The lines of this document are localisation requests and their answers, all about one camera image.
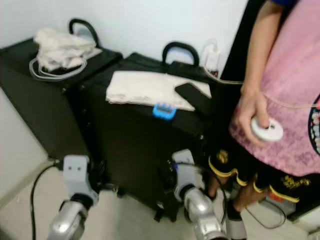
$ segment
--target folded towel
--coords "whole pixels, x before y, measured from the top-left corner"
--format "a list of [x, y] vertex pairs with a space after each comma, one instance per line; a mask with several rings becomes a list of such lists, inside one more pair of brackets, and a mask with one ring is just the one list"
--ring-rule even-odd
[[34, 41], [39, 44], [36, 57], [39, 67], [46, 68], [49, 72], [58, 68], [80, 66], [86, 59], [101, 52], [92, 41], [51, 28], [39, 30]]
[[194, 111], [195, 108], [175, 91], [175, 87], [185, 83], [194, 84], [211, 98], [207, 83], [157, 72], [115, 71], [105, 99], [111, 104], [154, 106], [157, 103], [166, 103], [177, 109]]

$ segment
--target suitcase handle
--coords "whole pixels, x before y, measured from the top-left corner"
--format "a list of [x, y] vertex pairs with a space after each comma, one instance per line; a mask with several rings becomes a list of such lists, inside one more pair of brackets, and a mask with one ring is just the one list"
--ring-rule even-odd
[[84, 25], [90, 31], [90, 33], [95, 41], [96, 47], [101, 48], [100, 44], [99, 44], [99, 38], [98, 38], [97, 32], [89, 22], [82, 20], [82, 19], [79, 19], [79, 18], [72, 18], [69, 22], [69, 33], [70, 34], [74, 34], [74, 25], [75, 24]]
[[162, 62], [165, 64], [167, 61], [167, 55], [170, 49], [172, 48], [180, 48], [180, 49], [185, 49], [187, 51], [189, 51], [193, 57], [193, 66], [197, 67], [199, 66], [199, 55], [197, 53], [197, 50], [195, 50], [195, 48], [193, 46], [190, 46], [186, 43], [183, 42], [179, 42], [179, 41], [172, 41], [170, 43], [168, 43], [162, 52]]

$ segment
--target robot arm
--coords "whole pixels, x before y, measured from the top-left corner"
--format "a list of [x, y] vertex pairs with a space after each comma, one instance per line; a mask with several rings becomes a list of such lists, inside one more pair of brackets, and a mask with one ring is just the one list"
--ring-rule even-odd
[[80, 202], [65, 202], [50, 225], [48, 240], [79, 240], [85, 231], [87, 215]]
[[194, 160], [189, 150], [172, 155], [176, 166], [177, 185], [174, 191], [178, 201], [184, 203], [189, 219], [193, 223], [197, 240], [228, 240], [215, 216], [212, 202], [197, 185]]
[[49, 227], [48, 240], [79, 240], [85, 230], [89, 209], [99, 201], [88, 176], [89, 158], [68, 155], [63, 160], [63, 180], [71, 199], [62, 203]]
[[[174, 153], [172, 158], [177, 164], [174, 195], [184, 203], [197, 240], [228, 240], [215, 216], [211, 200], [197, 185], [191, 152], [182, 150]], [[98, 193], [89, 183], [88, 163], [86, 156], [69, 155], [64, 158], [63, 178], [72, 197], [62, 204], [51, 223], [48, 240], [79, 240], [82, 237], [88, 211], [99, 200]]]

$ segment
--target white cable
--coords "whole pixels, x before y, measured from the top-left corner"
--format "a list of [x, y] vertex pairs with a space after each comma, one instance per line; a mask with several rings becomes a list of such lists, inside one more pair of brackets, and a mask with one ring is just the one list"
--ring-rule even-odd
[[[219, 84], [225, 84], [225, 85], [243, 85], [244, 84], [243, 81], [227, 81], [227, 80], [222, 80], [219, 77], [215, 77], [205, 67], [203, 68], [203, 70], [204, 70], [204, 72], [206, 73], [206, 75], [209, 78], [211, 78], [212, 80], [216, 81]], [[320, 103], [315, 103], [315, 104], [289, 104], [289, 103], [285, 103], [285, 102], [282, 102], [280, 100], [277, 100], [277, 99], [267, 95], [264, 92], [263, 92], [263, 94], [270, 101], [278, 104], [279, 106], [287, 108], [287, 109], [311, 109], [311, 108], [319, 108], [320, 107]]]
[[222, 80], [220, 77], [216, 77], [214, 75], [211, 74], [211, 72], [206, 69], [205, 67], [203, 67], [203, 70], [205, 72], [205, 74], [211, 78], [212, 80], [220, 83], [220, 84], [226, 84], [226, 85], [243, 85], [244, 82], [243, 81], [227, 81], [227, 80]]
[[46, 75], [46, 76], [41, 76], [41, 75], [37, 74], [35, 72], [35, 70], [34, 70], [34, 64], [35, 64], [36, 61], [37, 61], [37, 58], [34, 58], [29, 62], [29, 71], [30, 71], [31, 75], [36, 77], [36, 80], [42, 81], [42, 82], [61, 82], [61, 81], [65, 80], [65, 79], [71, 78], [71, 77], [81, 73], [87, 66], [87, 60], [83, 59], [83, 63], [79, 68], [77, 68], [74, 71], [71, 71], [71, 72], [68, 72], [68, 73], [64, 73], [64, 74], [60, 74], [60, 75], [44, 72], [41, 69], [41, 67], [39, 66], [38, 67], [38, 71], [40, 73], [42, 73], [43, 75]]

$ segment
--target black cord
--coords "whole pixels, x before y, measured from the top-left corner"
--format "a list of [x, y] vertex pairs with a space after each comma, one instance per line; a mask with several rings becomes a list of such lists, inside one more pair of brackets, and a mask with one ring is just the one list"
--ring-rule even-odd
[[36, 219], [35, 219], [35, 203], [34, 203], [34, 195], [35, 195], [35, 189], [37, 186], [37, 183], [40, 179], [40, 177], [42, 176], [42, 174], [44, 174], [48, 169], [56, 167], [57, 164], [54, 163], [52, 165], [49, 165], [47, 167], [45, 167], [36, 177], [36, 179], [33, 182], [32, 185], [32, 189], [31, 189], [31, 193], [30, 193], [30, 214], [31, 214], [31, 226], [32, 226], [32, 240], [36, 240]]
[[176, 165], [193, 166], [194, 168], [198, 169], [200, 171], [200, 173], [207, 172], [217, 180], [217, 182], [219, 183], [220, 188], [222, 190], [222, 194], [223, 194], [223, 215], [222, 215], [222, 218], [221, 218], [221, 221], [220, 221], [221, 224], [223, 225], [225, 220], [226, 220], [226, 217], [227, 217], [227, 196], [226, 196], [226, 191], [224, 189], [224, 186], [222, 185], [222, 183], [221, 183], [220, 179], [217, 177], [217, 175], [215, 175], [214, 172], [212, 172], [211, 170], [209, 170], [209, 169], [207, 169], [205, 167], [202, 167], [202, 166], [197, 166], [197, 165], [186, 163], [186, 162], [179, 162], [179, 163], [175, 163], [175, 164]]
[[[185, 162], [179, 162], [179, 163], [176, 163], [177, 165], [189, 165], [189, 166], [193, 166], [194, 168], [200, 170], [200, 172], [207, 172], [209, 174], [211, 174], [216, 180], [217, 182], [219, 183], [220, 185], [220, 188], [222, 190], [222, 193], [223, 193], [223, 216], [222, 216], [222, 219], [221, 219], [221, 224], [224, 224], [225, 220], [226, 220], [226, 216], [227, 216], [227, 196], [226, 196], [226, 191], [220, 181], [220, 179], [217, 177], [217, 175], [214, 174], [214, 172], [212, 172], [211, 170], [205, 168], [205, 167], [201, 167], [201, 166], [196, 166], [196, 165], [193, 165], [193, 164], [190, 164], [190, 163], [185, 163]], [[277, 224], [276, 226], [266, 226], [264, 225], [250, 210], [248, 210], [246, 208], [246, 210], [248, 211], [248, 213], [261, 225], [263, 226], [265, 229], [276, 229], [276, 228], [279, 228], [281, 227], [283, 224], [285, 224], [286, 220], [287, 220], [287, 215], [286, 213], [279, 207], [277, 206], [276, 204], [270, 202], [270, 201], [267, 201], [265, 200], [265, 202], [267, 202], [268, 204], [274, 206], [276, 209], [279, 210], [279, 213], [283, 216], [283, 221], [279, 224]]]
[[264, 200], [266, 203], [272, 205], [275, 209], [278, 209], [279, 211], [279, 214], [281, 214], [283, 216], [283, 220], [281, 223], [275, 225], [275, 226], [266, 226], [264, 225], [250, 210], [248, 210], [248, 208], [245, 208], [247, 210], [247, 212], [262, 226], [264, 227], [265, 229], [277, 229], [279, 227], [281, 227], [283, 224], [285, 224], [286, 220], [287, 220], [287, 215], [286, 213], [279, 207], [277, 206], [276, 204], [274, 204], [273, 202], [270, 202], [270, 201], [267, 201], [267, 200]]

